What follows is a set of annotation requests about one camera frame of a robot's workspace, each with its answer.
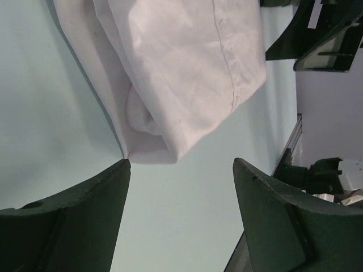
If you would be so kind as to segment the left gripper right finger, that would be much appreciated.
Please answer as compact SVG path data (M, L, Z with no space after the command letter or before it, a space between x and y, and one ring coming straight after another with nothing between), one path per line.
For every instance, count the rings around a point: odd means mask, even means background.
M240 158L233 175L253 271L362 270L362 210L309 195Z

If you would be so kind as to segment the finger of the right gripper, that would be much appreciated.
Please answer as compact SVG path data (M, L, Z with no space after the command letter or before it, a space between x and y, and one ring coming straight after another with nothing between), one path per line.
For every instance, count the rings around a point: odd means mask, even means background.
M346 15L325 37L296 60L294 71L347 73L362 49L362 11Z
M300 1L292 21L265 53L267 61L299 59L322 37L321 29L309 28L315 1Z

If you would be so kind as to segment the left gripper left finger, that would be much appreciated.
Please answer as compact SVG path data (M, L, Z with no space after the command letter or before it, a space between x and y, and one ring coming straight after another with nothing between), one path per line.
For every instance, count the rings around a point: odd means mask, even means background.
M110 271L131 164L19 209L1 210L2 271Z

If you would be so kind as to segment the white long sleeve shirt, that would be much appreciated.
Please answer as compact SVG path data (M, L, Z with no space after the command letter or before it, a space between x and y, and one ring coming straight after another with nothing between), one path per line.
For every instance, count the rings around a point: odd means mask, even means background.
M258 1L54 6L132 163L176 163L266 80Z

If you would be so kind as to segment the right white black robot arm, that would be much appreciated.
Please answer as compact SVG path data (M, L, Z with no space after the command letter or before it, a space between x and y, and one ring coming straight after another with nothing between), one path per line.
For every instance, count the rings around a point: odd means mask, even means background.
M362 1L321 1L315 28L309 27L314 1L260 1L261 7L296 5L297 11L281 36L267 49L268 61L294 60L294 71L347 73L362 48ZM362 181L348 178L357 161L320 159L309 168L291 164L287 150L275 178L305 193L338 205L362 204Z

